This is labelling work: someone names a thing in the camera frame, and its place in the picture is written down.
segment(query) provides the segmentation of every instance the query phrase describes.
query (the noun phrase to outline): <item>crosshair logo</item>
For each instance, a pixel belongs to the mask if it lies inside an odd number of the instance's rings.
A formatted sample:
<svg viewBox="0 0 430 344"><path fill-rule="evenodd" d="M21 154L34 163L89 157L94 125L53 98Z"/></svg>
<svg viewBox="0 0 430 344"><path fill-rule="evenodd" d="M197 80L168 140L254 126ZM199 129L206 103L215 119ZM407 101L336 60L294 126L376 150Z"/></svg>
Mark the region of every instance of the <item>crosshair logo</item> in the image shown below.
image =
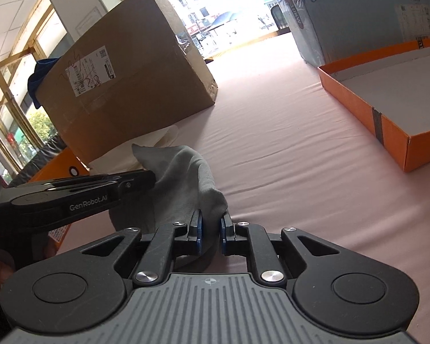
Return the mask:
<svg viewBox="0 0 430 344"><path fill-rule="evenodd" d="M204 282L212 285L212 284L217 283L218 281L215 278L207 278L207 279L204 279Z"/></svg>

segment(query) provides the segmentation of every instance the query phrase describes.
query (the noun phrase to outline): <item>cardboard box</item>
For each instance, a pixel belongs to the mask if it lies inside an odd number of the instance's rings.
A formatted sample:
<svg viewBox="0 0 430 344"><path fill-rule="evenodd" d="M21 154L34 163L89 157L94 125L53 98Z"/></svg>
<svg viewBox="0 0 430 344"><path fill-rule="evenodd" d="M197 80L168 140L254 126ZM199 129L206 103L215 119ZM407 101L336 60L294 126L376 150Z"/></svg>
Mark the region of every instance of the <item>cardboard box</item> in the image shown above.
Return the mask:
<svg viewBox="0 0 430 344"><path fill-rule="evenodd" d="M430 0L277 0L314 66L430 37Z"/></svg>
<svg viewBox="0 0 430 344"><path fill-rule="evenodd" d="M168 0L125 0L59 59L37 98L88 164L214 104L217 84Z"/></svg>
<svg viewBox="0 0 430 344"><path fill-rule="evenodd" d="M430 162L430 38L342 59L319 75L405 172Z"/></svg>

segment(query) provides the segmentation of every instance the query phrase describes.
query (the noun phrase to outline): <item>white label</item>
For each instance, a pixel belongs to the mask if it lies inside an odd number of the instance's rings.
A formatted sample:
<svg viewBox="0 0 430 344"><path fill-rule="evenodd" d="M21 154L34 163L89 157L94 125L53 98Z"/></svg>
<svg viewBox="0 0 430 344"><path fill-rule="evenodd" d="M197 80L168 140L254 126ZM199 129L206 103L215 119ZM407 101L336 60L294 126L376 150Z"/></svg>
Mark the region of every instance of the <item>white label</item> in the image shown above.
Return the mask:
<svg viewBox="0 0 430 344"><path fill-rule="evenodd" d="M65 73L76 97L116 77L105 46L76 61Z"/></svg>
<svg viewBox="0 0 430 344"><path fill-rule="evenodd" d="M83 34L90 29L92 26L94 26L94 23L96 23L98 20L102 18L99 9L95 7L92 9L84 18L83 20L78 23L77 25L77 32L80 36L83 36Z"/></svg>
<svg viewBox="0 0 430 344"><path fill-rule="evenodd" d="M421 40L430 36L430 5L397 5L403 40Z"/></svg>

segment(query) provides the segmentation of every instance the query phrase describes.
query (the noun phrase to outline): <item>white cloth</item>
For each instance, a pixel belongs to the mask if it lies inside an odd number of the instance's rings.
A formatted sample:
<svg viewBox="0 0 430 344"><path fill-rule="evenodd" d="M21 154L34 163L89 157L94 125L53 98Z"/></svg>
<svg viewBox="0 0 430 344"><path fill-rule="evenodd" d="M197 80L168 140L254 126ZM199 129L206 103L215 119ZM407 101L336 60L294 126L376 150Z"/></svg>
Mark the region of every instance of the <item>white cloth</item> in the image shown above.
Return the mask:
<svg viewBox="0 0 430 344"><path fill-rule="evenodd" d="M126 141L90 162L87 165L90 169L89 174L113 174L140 169L142 165L132 153L133 144L146 147L168 147L175 141L177 135L178 127L173 125Z"/></svg>

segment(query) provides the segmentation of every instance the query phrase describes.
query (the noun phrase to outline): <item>orange box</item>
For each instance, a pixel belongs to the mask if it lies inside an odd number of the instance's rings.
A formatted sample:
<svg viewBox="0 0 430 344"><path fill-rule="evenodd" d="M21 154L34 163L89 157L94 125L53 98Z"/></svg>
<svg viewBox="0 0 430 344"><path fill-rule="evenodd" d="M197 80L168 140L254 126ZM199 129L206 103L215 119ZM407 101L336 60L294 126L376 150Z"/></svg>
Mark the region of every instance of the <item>orange box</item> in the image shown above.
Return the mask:
<svg viewBox="0 0 430 344"><path fill-rule="evenodd" d="M318 68L322 86L405 172L430 162L430 38Z"/></svg>

